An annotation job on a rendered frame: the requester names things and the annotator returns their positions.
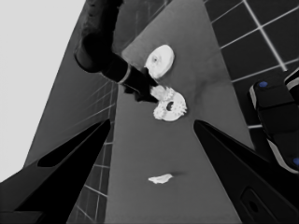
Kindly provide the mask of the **large thick white disc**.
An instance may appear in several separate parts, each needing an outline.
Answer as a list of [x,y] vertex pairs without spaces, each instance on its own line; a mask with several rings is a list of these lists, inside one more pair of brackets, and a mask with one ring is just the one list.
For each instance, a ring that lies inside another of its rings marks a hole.
[[175,53],[169,45],[161,45],[156,48],[147,58],[145,67],[151,77],[159,79],[172,67]]

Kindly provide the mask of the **white round carrier with pins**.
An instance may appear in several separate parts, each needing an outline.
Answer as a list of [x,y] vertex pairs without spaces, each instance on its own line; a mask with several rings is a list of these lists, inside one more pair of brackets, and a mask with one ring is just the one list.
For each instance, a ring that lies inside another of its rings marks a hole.
[[186,101],[184,97],[178,92],[175,92],[171,99],[163,99],[161,102],[167,103],[167,107],[165,117],[160,120],[176,121],[187,113]]

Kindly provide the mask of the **small thin white T-shaped piece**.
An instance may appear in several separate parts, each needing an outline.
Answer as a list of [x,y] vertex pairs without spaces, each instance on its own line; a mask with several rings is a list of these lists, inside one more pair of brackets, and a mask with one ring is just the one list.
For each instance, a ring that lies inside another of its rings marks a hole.
[[149,181],[153,184],[165,184],[167,183],[173,176],[171,174],[165,174],[160,176],[153,176],[149,178]]

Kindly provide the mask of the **dark robot body block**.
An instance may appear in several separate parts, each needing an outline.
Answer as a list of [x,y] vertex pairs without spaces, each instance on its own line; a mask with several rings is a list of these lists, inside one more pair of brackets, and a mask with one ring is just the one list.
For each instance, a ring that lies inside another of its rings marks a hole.
[[278,164],[299,175],[299,67],[256,81],[248,96]]

